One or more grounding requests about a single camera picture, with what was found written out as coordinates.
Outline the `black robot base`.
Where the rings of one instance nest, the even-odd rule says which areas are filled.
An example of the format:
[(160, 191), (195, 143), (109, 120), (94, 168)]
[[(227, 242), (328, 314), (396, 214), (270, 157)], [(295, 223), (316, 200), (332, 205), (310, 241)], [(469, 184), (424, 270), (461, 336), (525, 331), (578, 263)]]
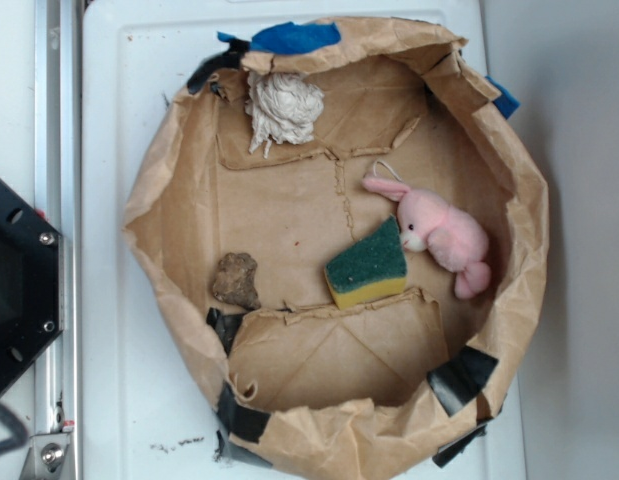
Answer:
[(0, 179), (0, 397), (61, 331), (60, 240)]

